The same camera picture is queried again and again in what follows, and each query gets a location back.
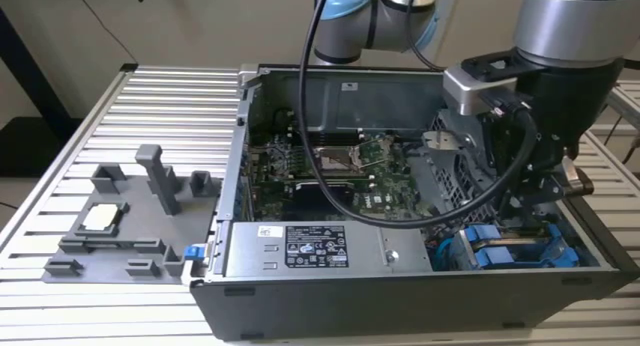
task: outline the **motherboard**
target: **motherboard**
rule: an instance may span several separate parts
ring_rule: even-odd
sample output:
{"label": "motherboard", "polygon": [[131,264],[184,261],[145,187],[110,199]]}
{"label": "motherboard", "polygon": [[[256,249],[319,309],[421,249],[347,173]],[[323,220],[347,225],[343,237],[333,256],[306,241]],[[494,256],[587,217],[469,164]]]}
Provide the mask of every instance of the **motherboard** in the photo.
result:
{"label": "motherboard", "polygon": [[[412,168],[407,143],[393,133],[315,135],[315,151],[336,197],[357,213],[379,219],[429,215]],[[256,221],[333,221],[345,216],[325,198],[296,134],[276,135],[250,148]]]}

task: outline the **label sticker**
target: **label sticker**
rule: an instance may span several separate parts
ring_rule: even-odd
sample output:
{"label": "label sticker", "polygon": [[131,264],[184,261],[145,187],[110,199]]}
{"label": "label sticker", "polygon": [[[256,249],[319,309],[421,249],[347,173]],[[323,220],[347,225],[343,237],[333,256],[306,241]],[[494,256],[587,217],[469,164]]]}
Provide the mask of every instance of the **label sticker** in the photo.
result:
{"label": "label sticker", "polygon": [[285,236],[288,267],[349,267],[344,226],[288,226]]}
{"label": "label sticker", "polygon": [[284,232],[282,226],[261,225],[258,227],[258,237],[282,237]]}
{"label": "label sticker", "polygon": [[344,82],[343,83],[343,91],[359,91],[359,83],[357,82]]}

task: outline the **power supply label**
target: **power supply label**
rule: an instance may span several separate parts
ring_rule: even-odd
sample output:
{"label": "power supply label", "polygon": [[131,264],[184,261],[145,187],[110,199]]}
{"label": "power supply label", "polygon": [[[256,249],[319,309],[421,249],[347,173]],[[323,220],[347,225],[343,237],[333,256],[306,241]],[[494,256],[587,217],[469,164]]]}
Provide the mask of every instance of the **power supply label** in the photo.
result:
{"label": "power supply label", "polygon": [[285,236],[288,267],[349,267],[344,226],[288,226]]}

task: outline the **screw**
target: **screw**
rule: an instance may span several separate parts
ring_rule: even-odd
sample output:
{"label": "screw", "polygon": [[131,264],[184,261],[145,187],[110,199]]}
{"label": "screw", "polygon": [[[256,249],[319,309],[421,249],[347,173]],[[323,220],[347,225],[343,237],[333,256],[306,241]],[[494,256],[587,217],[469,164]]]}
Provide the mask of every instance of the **screw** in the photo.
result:
{"label": "screw", "polygon": [[388,250],[385,252],[385,256],[387,256],[389,264],[396,262],[399,260],[399,257],[400,257],[399,252],[396,252],[395,250]]}

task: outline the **aluminum extrusion table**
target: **aluminum extrusion table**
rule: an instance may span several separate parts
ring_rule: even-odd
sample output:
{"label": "aluminum extrusion table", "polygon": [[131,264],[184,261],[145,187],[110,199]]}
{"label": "aluminum extrusion table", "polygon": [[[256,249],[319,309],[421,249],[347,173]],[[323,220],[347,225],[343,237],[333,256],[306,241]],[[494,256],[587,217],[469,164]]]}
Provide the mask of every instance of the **aluminum extrusion table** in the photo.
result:
{"label": "aluminum extrusion table", "polygon": [[[160,144],[178,175],[225,176],[238,70],[139,67],[121,72],[34,192],[0,232],[0,341],[17,345],[222,345],[182,285],[39,281],[94,190],[101,162],[143,174],[134,154]],[[578,165],[587,202],[640,263],[640,183],[588,133]],[[640,345],[640,282],[570,306],[534,330],[292,340],[289,345]]]}

